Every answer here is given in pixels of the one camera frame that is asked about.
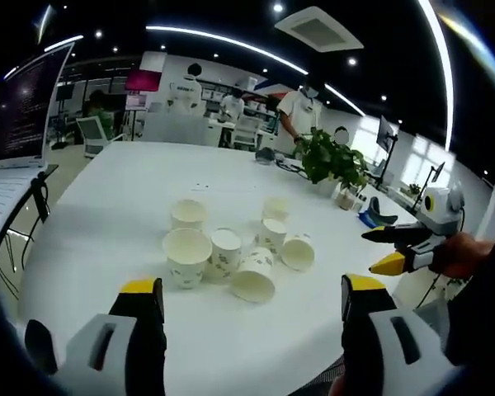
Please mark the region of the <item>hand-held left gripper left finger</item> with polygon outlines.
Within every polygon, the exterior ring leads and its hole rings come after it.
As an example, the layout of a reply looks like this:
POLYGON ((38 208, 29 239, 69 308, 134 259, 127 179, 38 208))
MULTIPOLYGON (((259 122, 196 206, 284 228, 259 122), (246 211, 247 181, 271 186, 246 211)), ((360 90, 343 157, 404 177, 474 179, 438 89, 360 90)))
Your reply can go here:
POLYGON ((68 395, 164 395, 166 350, 163 281, 132 280, 69 340, 53 379, 68 395))

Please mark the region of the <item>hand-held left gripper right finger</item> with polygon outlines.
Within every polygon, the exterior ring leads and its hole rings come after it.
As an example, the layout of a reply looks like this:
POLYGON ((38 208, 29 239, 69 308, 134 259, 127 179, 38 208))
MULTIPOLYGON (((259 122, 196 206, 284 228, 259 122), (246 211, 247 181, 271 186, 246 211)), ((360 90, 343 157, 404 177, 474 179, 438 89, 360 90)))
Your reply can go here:
POLYGON ((380 281, 342 276, 345 395, 438 395, 454 376, 435 308, 396 306, 380 281))

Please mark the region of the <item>person's right hand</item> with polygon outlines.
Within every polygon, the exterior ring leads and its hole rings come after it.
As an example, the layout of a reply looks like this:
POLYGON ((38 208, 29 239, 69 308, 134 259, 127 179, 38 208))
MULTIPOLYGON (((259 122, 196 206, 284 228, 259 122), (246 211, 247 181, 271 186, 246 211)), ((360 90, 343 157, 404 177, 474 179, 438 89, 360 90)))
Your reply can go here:
POLYGON ((452 279, 467 279, 486 260, 494 244, 476 240, 468 233, 457 233, 435 250, 429 269, 452 279))

